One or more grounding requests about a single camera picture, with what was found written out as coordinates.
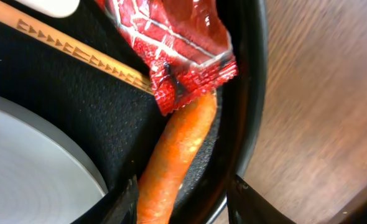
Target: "brown wooden surface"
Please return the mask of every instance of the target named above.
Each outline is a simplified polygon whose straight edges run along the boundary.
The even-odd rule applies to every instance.
[[[330,222],[367,186],[367,0],[266,2],[266,103],[245,180],[297,223]]]

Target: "orange carrot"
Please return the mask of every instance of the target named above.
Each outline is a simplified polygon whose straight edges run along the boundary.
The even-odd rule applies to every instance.
[[[139,180],[137,223],[169,222],[179,187],[215,113],[215,94],[207,93],[171,116]]]

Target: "black pan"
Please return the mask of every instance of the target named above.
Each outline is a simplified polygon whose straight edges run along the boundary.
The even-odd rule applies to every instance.
[[[92,0],[54,19],[8,4],[147,74],[148,68]],[[253,153],[266,84],[263,0],[218,2],[240,75],[218,89],[219,108],[175,203],[171,223],[211,223],[226,204],[224,183],[243,175]],[[71,137],[109,190],[141,176],[168,117],[153,96],[0,23],[0,96],[35,112]]]

